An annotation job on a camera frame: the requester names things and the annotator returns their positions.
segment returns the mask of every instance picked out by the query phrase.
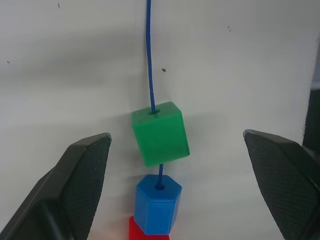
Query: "white wall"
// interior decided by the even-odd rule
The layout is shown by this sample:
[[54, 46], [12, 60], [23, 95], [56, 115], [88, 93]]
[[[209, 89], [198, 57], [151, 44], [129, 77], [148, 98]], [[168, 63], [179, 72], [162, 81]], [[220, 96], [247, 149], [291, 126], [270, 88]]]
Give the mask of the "white wall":
[[[157, 172], [130, 127], [130, 113], [149, 105], [145, 4], [1, 1], [0, 229], [68, 145], [110, 132], [89, 239], [127, 239], [136, 184]], [[155, 99], [182, 110], [191, 151], [164, 166], [183, 187], [172, 240], [282, 239], [242, 133], [302, 142], [319, 9], [319, 0], [153, 0]]]

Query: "string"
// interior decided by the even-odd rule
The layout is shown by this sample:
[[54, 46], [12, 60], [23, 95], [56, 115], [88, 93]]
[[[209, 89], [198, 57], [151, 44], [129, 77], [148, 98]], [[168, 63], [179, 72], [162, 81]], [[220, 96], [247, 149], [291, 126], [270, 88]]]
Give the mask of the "string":
[[[151, 111], [153, 114], [156, 114], [157, 112], [156, 112], [156, 103], [155, 103], [155, 95], [154, 95], [154, 85], [153, 85], [153, 79], [152, 79], [150, 27], [151, 27], [151, 0], [147, 0], [147, 2], [146, 2], [145, 44], [146, 44], [146, 56], [147, 56], [147, 61], [148, 61], [148, 77], [149, 77], [149, 92], [150, 92]], [[164, 171], [164, 165], [160, 164], [158, 183], [156, 184], [156, 188], [159, 190], [162, 190], [165, 188], [162, 185], [163, 171]]]

